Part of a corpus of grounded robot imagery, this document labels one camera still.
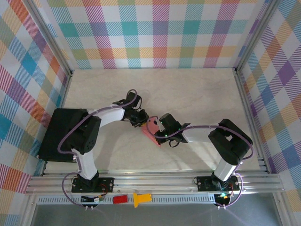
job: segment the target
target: red block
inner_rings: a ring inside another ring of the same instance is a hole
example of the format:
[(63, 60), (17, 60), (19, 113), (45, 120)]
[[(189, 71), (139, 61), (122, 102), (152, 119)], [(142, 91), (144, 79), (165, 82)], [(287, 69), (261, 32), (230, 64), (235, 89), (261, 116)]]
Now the red block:
[(113, 204), (127, 203), (127, 195), (114, 196)]

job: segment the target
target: black mount plate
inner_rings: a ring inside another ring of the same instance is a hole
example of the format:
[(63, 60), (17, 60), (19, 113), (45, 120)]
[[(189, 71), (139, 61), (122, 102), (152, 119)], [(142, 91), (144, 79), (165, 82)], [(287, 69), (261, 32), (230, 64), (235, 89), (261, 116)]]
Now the black mount plate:
[(90, 187), (80, 183), (78, 178), (73, 179), (73, 185), (71, 192), (72, 193), (112, 193), (114, 187), (114, 178), (98, 178), (98, 185), (95, 189), (91, 189)]
[[(219, 191), (221, 191), (213, 185), (211, 177), (196, 177), (196, 179), (197, 179), (197, 185), (198, 185), (199, 192), (215, 192), (215, 191), (219, 192)], [(239, 185), (238, 184), (236, 185), (235, 184), (236, 182), (238, 183), (237, 177), (231, 176), (231, 178), (228, 181), (228, 184), (229, 183), (233, 184), (233, 190), (239, 191)], [(229, 192), (229, 191), (232, 191), (232, 188), (230, 185), (228, 185), (222, 191)]]

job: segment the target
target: marble-patterned surface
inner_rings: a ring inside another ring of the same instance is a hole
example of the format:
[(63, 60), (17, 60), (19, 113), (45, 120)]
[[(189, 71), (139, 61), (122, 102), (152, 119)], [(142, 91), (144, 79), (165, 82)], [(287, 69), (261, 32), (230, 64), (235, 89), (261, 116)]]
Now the marble-patterned surface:
[[(181, 124), (215, 125), (229, 118), (250, 134), (231, 69), (76, 70), (65, 107), (99, 109), (136, 89), (149, 116), (171, 113)], [(211, 143), (194, 142), (170, 148), (149, 140), (140, 128), (116, 121), (101, 128), (94, 147), (99, 170), (209, 170), (220, 156)], [(47, 170), (76, 168), (50, 162)], [(256, 157), (240, 168), (257, 170)]]

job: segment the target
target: yellow object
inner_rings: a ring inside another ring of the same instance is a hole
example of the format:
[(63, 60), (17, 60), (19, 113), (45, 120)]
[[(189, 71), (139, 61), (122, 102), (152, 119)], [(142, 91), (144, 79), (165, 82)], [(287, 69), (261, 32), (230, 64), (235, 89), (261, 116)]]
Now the yellow object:
[(137, 195), (133, 193), (134, 196), (134, 207), (137, 208), (140, 203), (142, 202), (150, 202), (151, 201), (151, 194), (140, 194)]

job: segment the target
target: table surface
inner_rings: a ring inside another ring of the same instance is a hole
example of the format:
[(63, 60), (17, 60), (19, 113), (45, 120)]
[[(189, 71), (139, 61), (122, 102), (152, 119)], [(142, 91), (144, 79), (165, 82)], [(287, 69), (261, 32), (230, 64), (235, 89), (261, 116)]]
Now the table surface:
[[(228, 118), (250, 135), (232, 69), (76, 70), (64, 107), (99, 109), (136, 89), (149, 116), (171, 113), (183, 124), (216, 125)], [(99, 170), (213, 170), (221, 157), (209, 142), (156, 146), (129, 122), (112, 122), (99, 131), (93, 149)], [(48, 172), (76, 169), (49, 162)], [(258, 170), (254, 157), (241, 170)]]

